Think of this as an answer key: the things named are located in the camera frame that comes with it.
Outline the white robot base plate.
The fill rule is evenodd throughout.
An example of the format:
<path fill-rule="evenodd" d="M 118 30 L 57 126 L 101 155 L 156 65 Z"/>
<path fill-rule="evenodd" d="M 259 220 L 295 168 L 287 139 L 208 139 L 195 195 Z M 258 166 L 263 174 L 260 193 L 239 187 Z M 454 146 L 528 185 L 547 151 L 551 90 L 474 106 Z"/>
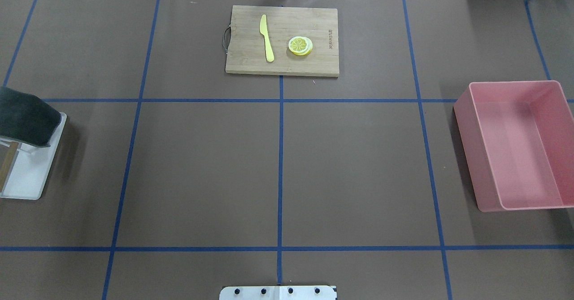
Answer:
<path fill-rule="evenodd" d="M 228 286 L 222 288 L 220 300 L 336 300 L 336 287 L 301 286 Z"/>

